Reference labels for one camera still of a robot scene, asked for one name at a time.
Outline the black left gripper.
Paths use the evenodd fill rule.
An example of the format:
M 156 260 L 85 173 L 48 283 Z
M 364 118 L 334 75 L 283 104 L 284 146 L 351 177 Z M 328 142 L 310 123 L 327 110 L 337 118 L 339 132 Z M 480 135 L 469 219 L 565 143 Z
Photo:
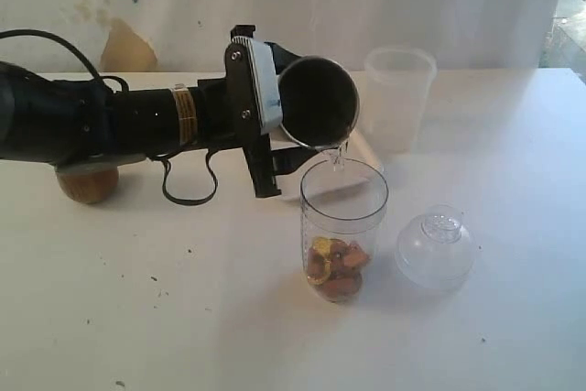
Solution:
M 260 134 L 257 104 L 255 103 L 252 73 L 247 49 L 232 42 L 236 36 L 254 38 L 254 25 L 236 25 L 230 32 L 231 41 L 224 52 L 225 76 L 220 79 L 199 81 L 198 87 L 212 102 L 208 105 L 211 119 L 229 119 L 229 133 L 222 140 L 222 148 L 241 148 L 253 182 L 255 196 L 260 199 L 281 193 L 275 176 L 296 172 L 311 158 L 318 155 L 315 149 L 288 147 L 271 150 L 269 134 Z M 266 41 L 270 48 L 263 73 L 276 77 L 302 59 L 302 56 Z

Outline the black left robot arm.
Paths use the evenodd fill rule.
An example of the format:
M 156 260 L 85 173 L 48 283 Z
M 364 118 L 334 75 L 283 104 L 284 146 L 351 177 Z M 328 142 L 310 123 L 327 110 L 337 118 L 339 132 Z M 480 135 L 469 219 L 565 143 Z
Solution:
M 88 79 L 68 81 L 3 62 L 1 157 L 80 175 L 143 160 L 170 169 L 184 152 L 241 149 L 255 196 L 277 196 L 277 178 L 297 171 L 315 151 L 299 142 L 271 147 L 284 116 L 277 76 L 295 55 L 254 33 L 252 25 L 234 27 L 225 74 L 191 87 L 133 90 L 120 81 L 114 90 L 93 66 Z

